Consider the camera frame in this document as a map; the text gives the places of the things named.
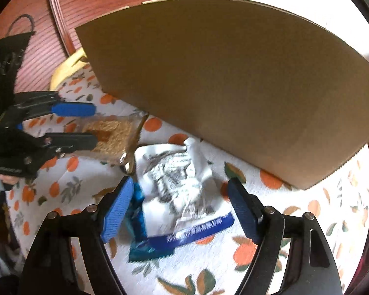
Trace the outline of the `brown grain snack packet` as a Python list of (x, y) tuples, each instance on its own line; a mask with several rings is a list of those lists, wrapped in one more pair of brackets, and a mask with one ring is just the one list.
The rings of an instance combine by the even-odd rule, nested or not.
[(77, 131), (94, 135), (97, 143), (93, 149), (80, 149), (76, 154), (117, 165), (125, 174), (132, 175), (135, 171), (135, 150), (147, 118), (149, 115), (144, 112), (82, 118)]

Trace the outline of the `teal snack packet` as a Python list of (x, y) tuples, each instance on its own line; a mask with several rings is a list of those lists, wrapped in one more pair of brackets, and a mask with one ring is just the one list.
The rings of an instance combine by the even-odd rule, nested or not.
[(142, 203), (144, 194), (138, 183), (134, 184), (134, 193), (126, 212), (126, 225), (132, 236), (129, 251), (129, 262), (145, 262), (158, 260), (174, 254), (173, 249), (157, 250), (152, 247), (146, 234), (146, 224)]

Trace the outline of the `white blue snack packet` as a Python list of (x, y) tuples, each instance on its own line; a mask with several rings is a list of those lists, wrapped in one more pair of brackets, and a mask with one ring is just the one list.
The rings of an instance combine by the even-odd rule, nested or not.
[(135, 150), (136, 178), (144, 194), (146, 234), (157, 250), (202, 240), (234, 224), (199, 143), (161, 143)]

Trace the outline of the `yellow plush toy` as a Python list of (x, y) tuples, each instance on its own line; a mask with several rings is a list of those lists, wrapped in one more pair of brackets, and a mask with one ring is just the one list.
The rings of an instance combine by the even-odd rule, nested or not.
[(81, 47), (54, 71), (50, 80), (49, 90), (54, 91), (64, 79), (73, 75), (88, 63), (88, 58), (84, 49)]

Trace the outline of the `wooden wardrobe door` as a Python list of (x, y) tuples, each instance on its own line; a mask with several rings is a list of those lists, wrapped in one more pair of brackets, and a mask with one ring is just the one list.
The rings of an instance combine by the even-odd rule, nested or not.
[(30, 15), (35, 24), (15, 90), (47, 89), (56, 68), (80, 48), (76, 27), (144, 1), (148, 0), (0, 0), (0, 39), (7, 32), (17, 34), (29, 29), (24, 14)]

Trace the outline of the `brown cardboard box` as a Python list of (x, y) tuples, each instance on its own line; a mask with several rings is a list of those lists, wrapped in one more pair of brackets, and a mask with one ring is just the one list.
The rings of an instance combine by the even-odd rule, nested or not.
[(154, 0), (76, 29), (106, 93), (299, 189), (369, 142), (369, 63), (247, 0)]

